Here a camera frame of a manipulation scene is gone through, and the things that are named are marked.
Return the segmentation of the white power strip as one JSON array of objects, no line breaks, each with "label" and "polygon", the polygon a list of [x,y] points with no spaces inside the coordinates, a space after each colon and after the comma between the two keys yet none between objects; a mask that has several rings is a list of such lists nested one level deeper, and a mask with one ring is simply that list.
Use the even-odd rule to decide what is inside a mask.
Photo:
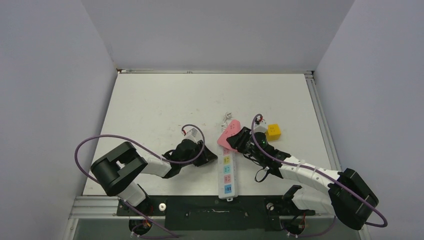
[{"label": "white power strip", "polygon": [[217,160],[218,198],[232,202],[237,194],[235,152],[219,146]]}]

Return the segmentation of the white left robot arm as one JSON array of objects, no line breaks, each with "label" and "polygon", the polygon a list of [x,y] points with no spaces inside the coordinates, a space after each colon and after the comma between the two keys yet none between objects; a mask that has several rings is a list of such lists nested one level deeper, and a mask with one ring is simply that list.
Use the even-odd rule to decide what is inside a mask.
[{"label": "white left robot arm", "polygon": [[183,139],[175,149],[162,155],[161,159],[144,158],[132,143],[125,141],[96,160],[90,167],[96,180],[107,196],[117,196],[129,203],[136,215],[143,215],[149,208],[149,196],[134,182],[140,174],[155,175],[169,179],[188,165],[201,167],[218,156],[203,146],[203,141]]}]

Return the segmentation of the yellow cube socket adapter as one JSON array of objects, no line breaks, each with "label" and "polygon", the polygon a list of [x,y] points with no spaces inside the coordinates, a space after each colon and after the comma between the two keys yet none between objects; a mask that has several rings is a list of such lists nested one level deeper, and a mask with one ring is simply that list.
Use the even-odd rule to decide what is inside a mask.
[{"label": "yellow cube socket adapter", "polygon": [[270,142],[277,141],[280,139],[282,132],[280,126],[277,123],[269,124],[266,131],[266,139]]}]

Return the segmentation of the pink triangular socket adapter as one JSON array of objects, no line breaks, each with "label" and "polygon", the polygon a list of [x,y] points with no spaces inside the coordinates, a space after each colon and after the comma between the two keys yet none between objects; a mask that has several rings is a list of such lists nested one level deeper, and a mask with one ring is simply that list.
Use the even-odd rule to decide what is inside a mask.
[{"label": "pink triangular socket adapter", "polygon": [[237,150],[232,148],[227,141],[227,138],[233,137],[241,131],[241,123],[237,119],[231,120],[229,123],[224,121],[221,124],[221,135],[217,140],[217,144],[230,151],[236,152]]}]

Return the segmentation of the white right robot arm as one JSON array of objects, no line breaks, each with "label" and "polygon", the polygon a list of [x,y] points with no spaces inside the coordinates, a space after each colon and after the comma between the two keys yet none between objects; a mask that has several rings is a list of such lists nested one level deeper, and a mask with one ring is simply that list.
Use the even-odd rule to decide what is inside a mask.
[{"label": "white right robot arm", "polygon": [[225,140],[232,149],[259,164],[267,175],[298,183],[283,195],[282,207],[289,214],[326,213],[360,230],[379,204],[353,169],[337,171],[309,164],[270,145],[263,132],[252,132],[247,127]]}]

